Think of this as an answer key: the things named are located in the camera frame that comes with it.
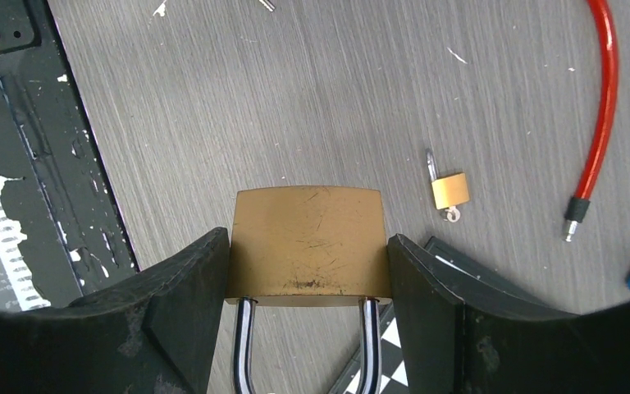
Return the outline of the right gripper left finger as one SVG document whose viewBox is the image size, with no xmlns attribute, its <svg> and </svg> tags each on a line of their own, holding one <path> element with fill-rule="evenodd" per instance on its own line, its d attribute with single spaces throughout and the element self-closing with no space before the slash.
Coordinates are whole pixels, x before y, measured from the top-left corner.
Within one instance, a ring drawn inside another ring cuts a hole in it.
<svg viewBox="0 0 630 394">
<path fill-rule="evenodd" d="M 227 281 L 216 227 L 170 258 L 71 303 L 82 346 L 69 393 L 205 393 Z"/>
</svg>

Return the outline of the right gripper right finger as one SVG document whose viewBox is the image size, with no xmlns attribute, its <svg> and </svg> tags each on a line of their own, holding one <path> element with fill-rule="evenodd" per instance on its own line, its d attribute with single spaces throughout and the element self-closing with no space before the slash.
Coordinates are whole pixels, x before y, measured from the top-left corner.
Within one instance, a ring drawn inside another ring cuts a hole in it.
<svg viewBox="0 0 630 394">
<path fill-rule="evenodd" d="M 536 393 L 519 337 L 500 323 L 568 318 L 506 277 L 432 237 L 386 246 L 393 306 L 412 393 Z"/>
</svg>

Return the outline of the small silver key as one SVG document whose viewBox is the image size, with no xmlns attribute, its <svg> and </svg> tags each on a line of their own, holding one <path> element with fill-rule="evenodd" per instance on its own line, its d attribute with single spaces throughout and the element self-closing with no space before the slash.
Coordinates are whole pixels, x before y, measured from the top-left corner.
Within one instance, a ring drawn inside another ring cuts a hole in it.
<svg viewBox="0 0 630 394">
<path fill-rule="evenodd" d="M 457 206 L 450 206 L 443 209 L 444 220 L 451 223 L 456 223 L 461 218 L 461 212 Z"/>
</svg>

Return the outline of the small brass padlock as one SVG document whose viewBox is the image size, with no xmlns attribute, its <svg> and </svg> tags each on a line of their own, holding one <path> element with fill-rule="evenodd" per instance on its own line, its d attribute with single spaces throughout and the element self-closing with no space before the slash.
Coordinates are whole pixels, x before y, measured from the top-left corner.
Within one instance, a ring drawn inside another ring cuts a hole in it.
<svg viewBox="0 0 630 394">
<path fill-rule="evenodd" d="M 440 177 L 435 156 L 430 148 L 425 151 L 434 205 L 438 210 L 457 211 L 457 207 L 470 200 L 468 181 L 464 172 Z"/>
</svg>

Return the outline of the large brass padlock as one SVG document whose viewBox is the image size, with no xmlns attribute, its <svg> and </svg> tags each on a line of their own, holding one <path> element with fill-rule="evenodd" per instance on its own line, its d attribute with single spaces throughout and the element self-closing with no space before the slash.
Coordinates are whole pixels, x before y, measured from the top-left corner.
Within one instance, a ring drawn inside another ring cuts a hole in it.
<svg viewBox="0 0 630 394">
<path fill-rule="evenodd" d="M 237 308 L 232 384 L 253 392 L 256 309 L 359 309 L 362 361 L 357 390 L 381 388 L 379 309 L 391 301 L 381 193 L 346 186 L 279 186 L 235 200 L 225 299 Z"/>
</svg>

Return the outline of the red cable lock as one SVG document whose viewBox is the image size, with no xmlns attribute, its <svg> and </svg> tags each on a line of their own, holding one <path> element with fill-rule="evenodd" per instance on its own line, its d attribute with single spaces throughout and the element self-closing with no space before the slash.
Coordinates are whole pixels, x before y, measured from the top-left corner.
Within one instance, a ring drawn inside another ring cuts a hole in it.
<svg viewBox="0 0 630 394">
<path fill-rule="evenodd" d="M 583 222 L 590 207 L 591 195 L 609 146 L 619 93 L 619 46 L 613 13 L 605 0 L 591 0 L 588 6 L 596 25 L 600 47 L 600 99 L 587 160 L 564 214 L 563 239 L 566 242 L 573 240 L 578 225 Z"/>
</svg>

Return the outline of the silver key bunch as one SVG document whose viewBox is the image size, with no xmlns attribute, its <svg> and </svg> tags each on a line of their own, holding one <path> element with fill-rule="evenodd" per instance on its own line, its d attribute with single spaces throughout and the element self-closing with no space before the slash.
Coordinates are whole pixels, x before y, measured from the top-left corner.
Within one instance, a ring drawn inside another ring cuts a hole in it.
<svg viewBox="0 0 630 394">
<path fill-rule="evenodd" d="M 269 12 L 274 12 L 276 10 L 275 5 L 271 0 L 258 0 Z"/>
</svg>

